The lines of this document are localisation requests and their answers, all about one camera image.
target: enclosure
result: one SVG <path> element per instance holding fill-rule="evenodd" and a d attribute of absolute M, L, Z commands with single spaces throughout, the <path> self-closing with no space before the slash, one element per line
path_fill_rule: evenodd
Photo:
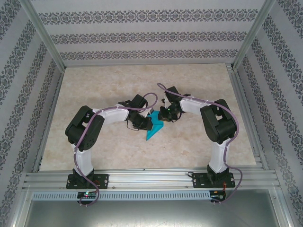
<path fill-rule="evenodd" d="M 0 226 L 303 226 L 301 3 L 0 1 Z M 80 207 L 67 125 L 83 105 L 148 92 L 160 110 L 158 82 L 226 100 L 236 193 L 220 206 L 209 200 L 221 187 L 194 187 L 188 172 L 207 171 L 212 144 L 184 113 L 149 140 L 126 122 L 102 127 L 91 155 L 107 188 Z"/>

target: ventilated metal strip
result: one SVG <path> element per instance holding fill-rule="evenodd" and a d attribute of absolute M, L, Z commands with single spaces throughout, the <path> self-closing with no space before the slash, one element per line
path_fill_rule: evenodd
<path fill-rule="evenodd" d="M 34 192 L 33 201 L 75 201 L 78 192 Z M 209 200 L 209 191 L 101 192 L 100 201 Z"/>

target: black mounting plate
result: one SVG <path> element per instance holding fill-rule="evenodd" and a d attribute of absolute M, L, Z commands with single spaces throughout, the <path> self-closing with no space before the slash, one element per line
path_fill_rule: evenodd
<path fill-rule="evenodd" d="M 108 186 L 108 174 L 94 174 L 93 175 L 93 182 L 96 183 L 99 189 L 107 189 Z M 95 189 L 95 187 L 90 184 L 87 187 L 84 183 L 80 182 L 76 179 L 74 174 L 69 174 L 66 183 L 67 189 Z"/>
<path fill-rule="evenodd" d="M 223 188 L 223 183 L 226 183 L 226 188 L 234 188 L 236 183 L 232 173 L 228 173 L 226 177 L 215 184 L 212 184 L 207 177 L 207 173 L 193 173 L 194 188 Z"/>

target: damask pattern wall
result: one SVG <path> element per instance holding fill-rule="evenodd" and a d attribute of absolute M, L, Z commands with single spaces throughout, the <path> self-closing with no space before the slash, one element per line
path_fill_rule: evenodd
<path fill-rule="evenodd" d="M 18 0 L 0 1 L 0 227 L 31 172 L 62 73 Z"/>
<path fill-rule="evenodd" d="M 264 0 L 33 0 L 65 64 L 231 63 Z"/>
<path fill-rule="evenodd" d="M 271 169 L 303 226 L 303 1 L 278 0 L 238 74 Z"/>

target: wire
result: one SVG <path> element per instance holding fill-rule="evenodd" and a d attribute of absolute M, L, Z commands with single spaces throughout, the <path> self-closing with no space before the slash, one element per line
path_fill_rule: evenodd
<path fill-rule="evenodd" d="M 94 183 L 97 183 L 97 185 L 100 185 L 100 182 L 98 180 L 94 180 Z"/>
<path fill-rule="evenodd" d="M 226 182 L 225 181 L 223 182 L 223 191 L 224 191 L 223 196 L 225 196 L 226 195 Z"/>
<path fill-rule="evenodd" d="M 139 131 L 139 129 L 138 129 L 138 130 L 135 130 L 135 129 L 129 128 L 129 127 L 128 127 L 128 120 L 126 120 L 126 127 L 127 127 L 128 129 L 130 129 L 130 130 L 133 130 L 133 131 Z"/>
<path fill-rule="evenodd" d="M 188 172 L 188 173 L 187 173 L 187 175 L 188 175 L 190 178 L 193 178 L 193 174 L 194 174 L 194 172 Z"/>
<path fill-rule="evenodd" d="M 146 101 L 145 106 L 148 106 L 148 102 L 147 101 Z M 143 112 L 144 112 L 144 110 L 138 111 L 138 113 L 143 113 Z"/>
<path fill-rule="evenodd" d="M 153 107 L 157 104 L 158 96 L 157 96 L 155 93 L 153 93 L 153 92 L 149 92 L 149 93 L 145 94 L 144 97 L 146 97 L 147 95 L 154 95 L 154 96 L 156 97 L 156 100 L 155 100 L 155 102 L 154 102 L 151 106 L 147 106 L 147 107 L 145 107 L 145 108 L 132 108 L 132 107 L 125 107 L 125 106 L 111 106 L 111 107 L 107 107 L 107 108 L 105 108 L 105 109 L 98 110 L 97 112 L 95 112 L 95 114 L 91 117 L 90 121 L 88 122 L 88 124 L 87 124 L 87 126 L 86 126 L 84 132 L 82 133 L 82 135 L 81 135 L 81 137 L 80 137 L 78 143 L 76 144 L 75 149 L 74 149 L 74 163 L 75 163 L 75 166 L 76 166 L 78 172 L 80 173 L 80 175 L 81 175 L 85 180 L 87 180 L 89 183 L 91 183 L 91 184 L 96 188 L 96 192 L 97 192 L 97 196 L 96 196 L 95 200 L 92 201 L 92 202 L 89 203 L 89 204 L 86 204 L 86 205 L 85 205 L 86 207 L 91 206 L 91 205 L 93 205 L 94 203 L 96 203 L 97 200 L 98 200 L 98 198 L 99 198 L 99 196 L 100 196 L 100 191 L 99 191 L 98 186 L 97 186 L 94 182 L 92 182 L 89 178 L 87 178 L 86 175 L 84 175 L 84 173 L 80 170 L 80 168 L 79 168 L 79 166 L 78 166 L 78 163 L 77 163 L 77 159 L 76 159 L 76 157 L 77 157 L 77 152 L 78 152 L 78 148 L 79 148 L 80 144 L 82 143 L 82 141 L 83 141 L 83 139 L 84 139 L 84 137 L 85 137 L 85 135 L 86 135 L 87 130 L 89 129 L 89 127 L 90 127 L 92 121 L 94 120 L 94 118 L 95 118 L 99 113 L 101 113 L 101 112 L 103 112 L 103 111 L 105 111 L 105 110 L 110 110 L 110 109 L 147 110 L 147 109 L 153 108 Z M 80 200 L 79 200 L 80 206 L 83 205 L 83 204 L 81 203 L 81 200 L 82 200 L 82 199 L 83 199 L 83 197 L 81 197 Z"/>
<path fill-rule="evenodd" d="M 171 122 L 175 123 L 177 120 L 179 120 L 181 118 L 181 116 L 182 116 L 182 112 L 180 112 L 179 117 L 174 122 L 172 120 L 171 120 Z"/>
<path fill-rule="evenodd" d="M 240 173 L 240 180 L 239 180 L 237 186 L 235 187 L 235 189 L 233 190 L 233 192 L 230 194 L 230 196 L 229 196 L 227 199 L 225 199 L 224 201 L 222 201 L 221 203 L 224 203 L 224 202 L 228 201 L 228 200 L 234 195 L 234 193 L 237 191 L 237 189 L 239 188 L 239 186 L 240 186 L 240 184 L 241 184 L 241 182 L 242 182 L 242 179 L 243 179 L 243 172 L 242 172 L 239 168 L 237 168 L 237 167 L 232 167 L 232 166 L 230 166 L 230 165 L 228 165 L 228 164 L 226 163 L 226 153 L 227 153 L 228 145 L 229 145 L 231 142 L 233 142 L 233 141 L 236 139 L 236 137 L 238 136 L 238 134 L 239 134 L 239 122 L 238 122 L 236 116 L 235 116 L 228 108 L 226 108 L 225 106 L 223 106 L 223 105 L 221 105 L 221 104 L 218 104 L 218 103 L 215 103 L 215 102 L 210 102 L 210 101 L 203 100 L 203 99 L 199 99 L 199 98 L 195 98 L 195 97 L 183 96 L 183 95 L 181 95 L 181 94 L 178 94 L 178 93 L 175 93 L 175 92 L 172 92 L 172 91 L 167 90 L 166 87 L 165 87 L 163 84 L 161 84 L 161 83 L 157 83 L 157 85 L 158 85 L 158 87 L 160 87 L 162 90 L 164 90 L 164 91 L 166 91 L 166 92 L 168 92 L 168 93 L 171 93 L 171 94 L 173 94 L 173 95 L 176 95 L 176 96 L 179 96 L 179 97 L 182 97 L 182 98 L 186 98 L 186 99 L 196 100 L 196 101 L 199 101 L 199 102 L 202 102 L 202 103 L 206 103 L 206 104 L 210 104 L 210 105 L 218 106 L 218 107 L 220 107 L 220 108 L 226 110 L 226 111 L 232 116 L 232 118 L 235 120 L 235 122 L 236 122 L 236 133 L 235 133 L 234 137 L 232 137 L 232 138 L 226 143 L 226 145 L 225 145 L 224 154 L 223 154 L 223 162 L 224 162 L 224 164 L 225 164 L 226 167 L 228 167 L 228 168 L 230 168 L 230 169 L 234 169 L 234 170 L 239 171 L 239 173 Z"/>

